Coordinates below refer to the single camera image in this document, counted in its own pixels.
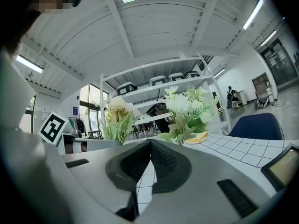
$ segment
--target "blue chair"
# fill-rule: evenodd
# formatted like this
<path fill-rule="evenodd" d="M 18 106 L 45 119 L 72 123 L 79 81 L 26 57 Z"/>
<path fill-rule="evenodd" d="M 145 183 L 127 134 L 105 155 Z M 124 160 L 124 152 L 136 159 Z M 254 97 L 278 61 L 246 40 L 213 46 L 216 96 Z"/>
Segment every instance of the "blue chair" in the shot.
<path fill-rule="evenodd" d="M 240 118 L 229 136 L 260 140 L 284 140 L 281 126 L 271 113 Z"/>

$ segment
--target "white ceiling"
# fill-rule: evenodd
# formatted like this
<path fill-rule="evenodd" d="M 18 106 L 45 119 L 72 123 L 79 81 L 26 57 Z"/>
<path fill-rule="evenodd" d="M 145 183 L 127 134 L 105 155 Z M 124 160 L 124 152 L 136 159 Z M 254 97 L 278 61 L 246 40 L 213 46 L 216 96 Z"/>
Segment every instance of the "white ceiling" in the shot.
<path fill-rule="evenodd" d="M 41 74 L 33 71 L 29 77 L 31 69 L 21 64 L 17 67 L 29 81 L 66 98 L 97 81 L 101 74 L 108 76 L 180 57 L 182 52 L 216 56 L 228 53 L 226 49 L 257 2 L 136 0 L 124 4 L 121 0 L 82 0 L 76 8 L 41 15 L 27 32 L 31 41 L 23 40 L 21 54 L 43 66 L 44 71 Z M 263 37 L 261 34 L 275 19 L 281 17 L 267 1 L 255 18 L 254 27 L 248 29 L 248 42 L 252 44 Z M 49 62 L 43 55 L 45 51 L 56 60 Z"/>

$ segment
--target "black slot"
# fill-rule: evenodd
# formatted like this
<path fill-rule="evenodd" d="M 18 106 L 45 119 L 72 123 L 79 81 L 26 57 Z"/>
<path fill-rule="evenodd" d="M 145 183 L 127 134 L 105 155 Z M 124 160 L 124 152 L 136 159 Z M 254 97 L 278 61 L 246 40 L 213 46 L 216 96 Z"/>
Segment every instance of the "black slot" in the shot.
<path fill-rule="evenodd" d="M 257 210 L 257 207 L 230 179 L 218 181 L 217 184 L 242 218 Z"/>
<path fill-rule="evenodd" d="M 89 163 L 89 161 L 87 161 L 86 159 L 80 159 L 72 162 L 66 162 L 65 165 L 67 168 L 73 168 L 86 163 Z"/>

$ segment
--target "doorway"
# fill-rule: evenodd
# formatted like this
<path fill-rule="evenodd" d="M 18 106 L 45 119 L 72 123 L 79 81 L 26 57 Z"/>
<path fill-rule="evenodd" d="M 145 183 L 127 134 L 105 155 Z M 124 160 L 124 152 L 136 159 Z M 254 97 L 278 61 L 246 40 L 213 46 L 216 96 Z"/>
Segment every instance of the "doorway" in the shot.
<path fill-rule="evenodd" d="M 277 87 L 298 77 L 295 66 L 279 39 L 276 39 L 261 55 L 266 61 Z"/>

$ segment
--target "flower arrangement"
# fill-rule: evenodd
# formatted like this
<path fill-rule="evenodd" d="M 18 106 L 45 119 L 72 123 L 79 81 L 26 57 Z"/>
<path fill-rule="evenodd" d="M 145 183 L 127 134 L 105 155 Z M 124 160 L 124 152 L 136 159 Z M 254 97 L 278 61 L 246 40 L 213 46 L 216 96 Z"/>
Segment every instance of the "flower arrangement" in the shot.
<path fill-rule="evenodd" d="M 196 137 L 196 133 L 206 131 L 206 126 L 216 116 L 222 113 L 223 108 L 216 109 L 218 98 L 206 101 L 206 90 L 201 87 L 189 86 L 183 94 L 175 94 L 178 86 L 165 89 L 166 107 L 171 113 L 174 124 L 169 125 L 169 133 L 160 133 L 158 136 L 166 141 L 175 139 L 179 145 L 184 141 Z"/>
<path fill-rule="evenodd" d="M 126 103 L 119 96 L 114 97 L 108 103 L 107 110 L 107 125 L 104 127 L 105 138 L 118 140 L 123 145 L 140 112 L 133 107 L 132 103 Z"/>

